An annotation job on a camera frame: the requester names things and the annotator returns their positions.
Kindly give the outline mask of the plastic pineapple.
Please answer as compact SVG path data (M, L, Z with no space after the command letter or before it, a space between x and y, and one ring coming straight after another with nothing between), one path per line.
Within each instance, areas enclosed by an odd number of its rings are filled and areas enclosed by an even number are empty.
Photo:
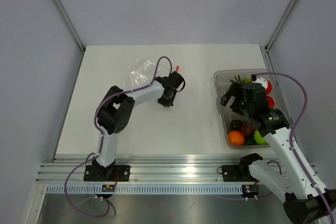
M231 83L230 85L231 87L241 87L241 86L251 83L250 78L244 77L244 76L241 77L239 74L235 75L234 78L230 79L229 81Z

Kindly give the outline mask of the clear orange zip top bag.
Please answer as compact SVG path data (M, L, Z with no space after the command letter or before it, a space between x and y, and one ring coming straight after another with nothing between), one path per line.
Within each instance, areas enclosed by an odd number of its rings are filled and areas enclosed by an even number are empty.
M175 66L166 58L161 59L157 67L158 60L159 57L137 58L125 74L124 87L133 90L149 84L154 76L167 77L175 70Z

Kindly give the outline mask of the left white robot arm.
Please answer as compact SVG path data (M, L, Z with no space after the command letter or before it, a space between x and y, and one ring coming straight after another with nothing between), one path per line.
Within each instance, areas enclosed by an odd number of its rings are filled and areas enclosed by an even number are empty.
M156 100L165 108L173 106L176 94L185 88L184 78L173 71L167 77L154 77L150 84L124 91L112 86L98 106L94 125L100 132L98 153L86 165L83 180L86 182L128 182L131 166L116 163L119 133L130 120L133 109Z

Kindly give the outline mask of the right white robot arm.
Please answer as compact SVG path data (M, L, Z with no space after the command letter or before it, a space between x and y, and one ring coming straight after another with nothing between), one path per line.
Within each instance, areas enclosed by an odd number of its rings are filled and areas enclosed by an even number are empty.
M236 165L223 165L223 179L241 178L263 183L281 201L292 223L309 223L325 216L334 223L335 190L328 189L311 168L294 141L284 114L269 107L262 84L232 82L220 104L226 106L231 97L235 99L230 109L251 121L277 155L286 175L280 175L259 154L252 153L241 157Z

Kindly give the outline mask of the clear plastic food bin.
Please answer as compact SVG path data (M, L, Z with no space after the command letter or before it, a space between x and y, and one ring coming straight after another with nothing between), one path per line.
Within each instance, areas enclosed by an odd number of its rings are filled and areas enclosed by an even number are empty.
M271 80L269 76L264 76L264 69L236 69L236 70L220 70L214 73L214 84L215 90L217 94L217 104L218 104L218 112L221 114L223 127L225 132L224 139L227 144L236 149L243 148L263 148L268 145L251 145L251 146L232 146L228 141L228 134L230 131L229 123L232 120L241 120L243 123L250 123L255 130L258 130L260 135L264 137L267 134L275 133L277 130L281 128L288 128L289 122L286 119L283 108L279 103L279 92L276 91L275 84ZM231 97L228 104L226 106L220 105L220 98L225 94L231 85L230 79L233 79L235 75L240 75L241 77L248 77L251 79L252 74L256 74L257 76L262 76L272 84L272 91L268 96L272 97L275 101L275 107L270 109L268 112L263 112L261 114L256 114L255 116L245 116L234 113L230 106L234 101L234 97Z

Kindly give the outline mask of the red tomato lower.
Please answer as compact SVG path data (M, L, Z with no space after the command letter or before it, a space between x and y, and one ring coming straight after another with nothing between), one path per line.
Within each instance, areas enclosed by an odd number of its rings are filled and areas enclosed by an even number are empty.
M275 101L274 101L274 99L272 97L268 96L268 95L266 96L266 99L268 101L269 108L273 109L275 107Z

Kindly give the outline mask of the red tomato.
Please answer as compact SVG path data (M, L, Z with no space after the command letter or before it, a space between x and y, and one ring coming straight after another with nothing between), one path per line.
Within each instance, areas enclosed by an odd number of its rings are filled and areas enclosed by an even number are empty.
M266 95L270 94L272 91L272 84L270 81L267 81Z
M268 95L266 96L266 99L268 101L269 108L273 109L275 107L275 101L274 101L274 99L272 97L268 96Z

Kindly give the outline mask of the dark purple plum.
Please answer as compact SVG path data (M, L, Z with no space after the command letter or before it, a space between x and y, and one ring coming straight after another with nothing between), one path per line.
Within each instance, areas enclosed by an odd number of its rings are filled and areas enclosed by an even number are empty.
M241 120L232 120L229 123L230 131L241 131L243 122Z

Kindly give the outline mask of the red tomato upper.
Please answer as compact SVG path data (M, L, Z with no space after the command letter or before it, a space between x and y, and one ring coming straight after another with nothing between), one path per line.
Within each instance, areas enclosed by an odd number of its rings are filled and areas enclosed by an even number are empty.
M272 91L272 84L270 81L267 81L266 95L270 94Z

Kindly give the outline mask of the dark red apple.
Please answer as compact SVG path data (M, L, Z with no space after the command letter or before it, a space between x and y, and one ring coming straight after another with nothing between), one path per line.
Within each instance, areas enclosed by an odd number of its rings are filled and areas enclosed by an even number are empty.
M240 132L243 136L248 137L254 134L255 129L250 123L243 123L240 128Z

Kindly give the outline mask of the orange fruit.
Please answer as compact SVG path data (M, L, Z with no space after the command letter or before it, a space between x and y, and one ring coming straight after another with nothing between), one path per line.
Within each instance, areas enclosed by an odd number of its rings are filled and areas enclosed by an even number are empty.
M245 137L240 131L231 131L228 134L228 141L232 146L243 146Z

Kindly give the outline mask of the green lime apple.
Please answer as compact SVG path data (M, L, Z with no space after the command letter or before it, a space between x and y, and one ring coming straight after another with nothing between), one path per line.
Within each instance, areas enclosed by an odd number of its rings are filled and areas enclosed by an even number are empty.
M254 132L254 140L258 145L267 145L267 141L262 137L258 130Z

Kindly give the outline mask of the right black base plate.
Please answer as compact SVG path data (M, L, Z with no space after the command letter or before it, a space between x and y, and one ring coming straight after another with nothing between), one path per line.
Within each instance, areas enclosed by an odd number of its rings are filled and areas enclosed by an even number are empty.
M252 177L248 166L244 165L222 165L217 168L217 172L222 175L224 182L259 182Z

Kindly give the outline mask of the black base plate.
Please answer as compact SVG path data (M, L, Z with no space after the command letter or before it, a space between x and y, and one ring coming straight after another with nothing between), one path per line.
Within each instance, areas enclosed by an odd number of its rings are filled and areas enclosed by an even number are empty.
M217 168L217 172L222 175L224 182L259 182L252 177L248 166L244 165L222 165Z
M131 166L114 165L110 168L97 169L93 165L85 168L83 180L86 182L128 182Z

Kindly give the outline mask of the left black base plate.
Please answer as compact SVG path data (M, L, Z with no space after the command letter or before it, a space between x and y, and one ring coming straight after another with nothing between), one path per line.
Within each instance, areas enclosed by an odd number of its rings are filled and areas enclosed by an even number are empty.
M93 165L85 168L83 180L86 182L128 182L131 166L114 165L110 168L97 169Z

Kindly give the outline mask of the right aluminium frame post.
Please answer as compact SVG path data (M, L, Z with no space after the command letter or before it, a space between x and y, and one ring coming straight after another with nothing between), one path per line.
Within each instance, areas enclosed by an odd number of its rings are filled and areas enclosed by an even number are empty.
M275 30L272 32L267 44L265 45L265 51L269 53L271 51L271 48L275 44L277 38L279 37L283 27L285 26L287 20L289 19L291 13L293 12L294 8L298 4L299 0L290 0L279 20L277 23Z

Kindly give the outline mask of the aluminium frame post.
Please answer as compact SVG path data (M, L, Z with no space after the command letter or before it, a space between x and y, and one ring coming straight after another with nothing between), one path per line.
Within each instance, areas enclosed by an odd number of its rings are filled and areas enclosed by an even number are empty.
M77 48L79 49L81 55L84 55L86 46L82 42L75 26L73 25L63 3L61 0L51 0L55 5L57 12L59 13L62 21L64 22L70 36L72 37L74 43L76 44Z
M277 23L275 30L272 32L267 44L265 45L265 51L269 53L271 51L271 48L275 44L277 38L279 37L283 27L285 26L287 20L289 19L291 13L293 12L294 8L298 4L299 0L290 0L279 20Z

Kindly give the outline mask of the left aluminium frame post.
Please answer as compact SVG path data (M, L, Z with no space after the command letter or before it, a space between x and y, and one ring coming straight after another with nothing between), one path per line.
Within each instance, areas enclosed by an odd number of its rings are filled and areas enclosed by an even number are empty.
M75 26L73 25L63 3L61 0L51 0L55 5L57 12L59 13L62 21L64 22L70 36L72 37L74 43L76 44L77 48L79 49L81 55L84 55L86 46L82 42Z

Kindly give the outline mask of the aluminium mounting rail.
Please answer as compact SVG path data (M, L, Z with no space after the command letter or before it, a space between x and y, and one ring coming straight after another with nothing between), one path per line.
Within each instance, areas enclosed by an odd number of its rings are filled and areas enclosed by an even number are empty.
M84 155L57 156L40 165L35 182L64 182L68 174L86 160ZM223 155L118 155L116 164L131 166L129 184L221 184L223 179L218 173L219 167L238 161Z

